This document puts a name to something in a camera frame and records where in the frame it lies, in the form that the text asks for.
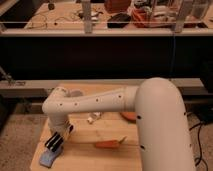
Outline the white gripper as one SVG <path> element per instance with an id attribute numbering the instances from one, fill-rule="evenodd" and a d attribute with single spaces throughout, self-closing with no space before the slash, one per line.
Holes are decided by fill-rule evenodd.
<path id="1" fill-rule="evenodd" d="M 51 134 L 53 134 L 53 135 L 51 138 L 49 138 L 45 142 L 45 147 L 49 149 L 52 146 L 50 148 L 50 150 L 52 152 L 55 152 L 60 147 L 60 145 L 64 142 L 64 140 L 69 139 L 70 134 L 73 131 L 73 129 L 74 129 L 74 126 L 70 123 L 66 123 L 65 125 L 59 125 L 59 126 L 50 126 L 50 131 L 51 131 Z"/>

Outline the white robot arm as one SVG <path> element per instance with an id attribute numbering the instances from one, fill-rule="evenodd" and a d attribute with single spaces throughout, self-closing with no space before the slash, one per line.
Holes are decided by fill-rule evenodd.
<path id="1" fill-rule="evenodd" d="M 50 128 L 61 134 L 71 113 L 134 112 L 142 171 L 196 171 L 182 95 L 165 78 L 149 78 L 137 86 L 78 97 L 57 87 L 42 110 L 50 120 Z"/>

